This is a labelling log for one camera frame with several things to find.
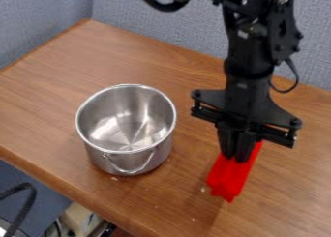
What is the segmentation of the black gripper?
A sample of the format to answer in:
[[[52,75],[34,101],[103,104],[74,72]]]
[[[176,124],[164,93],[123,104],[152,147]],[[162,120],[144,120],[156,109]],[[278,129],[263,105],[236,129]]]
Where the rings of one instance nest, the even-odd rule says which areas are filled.
[[[258,138],[293,148],[303,121],[283,109],[270,96],[270,76],[243,78],[227,76],[227,87],[191,91],[191,115],[218,125],[224,156],[246,163]],[[235,130],[251,131],[238,134]]]

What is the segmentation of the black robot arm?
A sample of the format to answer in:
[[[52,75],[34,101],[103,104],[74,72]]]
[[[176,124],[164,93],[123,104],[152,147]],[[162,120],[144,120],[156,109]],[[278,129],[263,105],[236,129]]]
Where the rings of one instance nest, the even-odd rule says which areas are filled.
[[[191,0],[144,2],[162,12],[182,9]],[[258,142],[267,140],[291,148],[303,122],[271,98],[273,72],[293,65],[303,33],[294,15],[295,0],[210,0],[223,8],[228,38],[223,90],[191,92],[191,115],[215,124],[222,153],[249,161]]]

